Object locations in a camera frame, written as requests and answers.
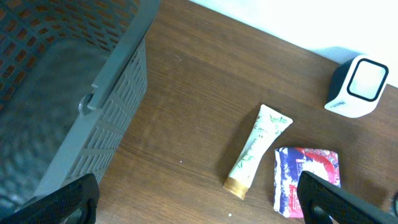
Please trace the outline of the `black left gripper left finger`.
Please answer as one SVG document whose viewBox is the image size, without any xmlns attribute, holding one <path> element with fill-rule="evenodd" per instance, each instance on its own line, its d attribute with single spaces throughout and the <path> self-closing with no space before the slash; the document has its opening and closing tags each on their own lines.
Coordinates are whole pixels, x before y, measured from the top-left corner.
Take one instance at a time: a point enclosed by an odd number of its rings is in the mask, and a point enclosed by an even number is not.
<svg viewBox="0 0 398 224">
<path fill-rule="evenodd" d="M 94 174 L 86 174 L 1 220 L 1 223 L 96 222 L 100 190 Z"/>
</svg>

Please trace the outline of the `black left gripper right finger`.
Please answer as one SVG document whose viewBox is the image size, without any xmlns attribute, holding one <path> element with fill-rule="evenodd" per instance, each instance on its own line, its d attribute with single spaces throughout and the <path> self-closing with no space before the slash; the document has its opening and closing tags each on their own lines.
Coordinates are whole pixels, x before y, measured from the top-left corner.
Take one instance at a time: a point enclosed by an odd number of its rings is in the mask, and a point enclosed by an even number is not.
<svg viewBox="0 0 398 224">
<path fill-rule="evenodd" d="M 303 171 L 297 196 L 305 223 L 397 223 L 397 215 L 382 211 L 321 177 Z"/>
</svg>

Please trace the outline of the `red purple pad package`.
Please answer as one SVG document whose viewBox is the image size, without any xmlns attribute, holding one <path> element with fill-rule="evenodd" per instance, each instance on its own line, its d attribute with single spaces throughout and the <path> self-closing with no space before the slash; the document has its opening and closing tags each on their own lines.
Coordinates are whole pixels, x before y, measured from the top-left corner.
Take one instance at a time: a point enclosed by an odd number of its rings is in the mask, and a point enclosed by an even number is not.
<svg viewBox="0 0 398 224">
<path fill-rule="evenodd" d="M 340 187 L 338 154 L 326 149 L 281 147 L 275 150 L 274 210 L 285 218 L 303 218 L 297 196 L 302 171 Z"/>
</svg>

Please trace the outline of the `white Pantene tube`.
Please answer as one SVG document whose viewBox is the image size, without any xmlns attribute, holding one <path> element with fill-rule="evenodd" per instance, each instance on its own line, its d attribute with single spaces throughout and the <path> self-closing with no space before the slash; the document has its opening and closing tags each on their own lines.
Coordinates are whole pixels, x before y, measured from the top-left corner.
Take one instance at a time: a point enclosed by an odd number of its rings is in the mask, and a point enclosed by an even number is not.
<svg viewBox="0 0 398 224">
<path fill-rule="evenodd" d="M 263 155 L 292 123 L 291 118 L 261 105 L 251 133 L 223 187 L 241 200 L 245 199 Z"/>
</svg>

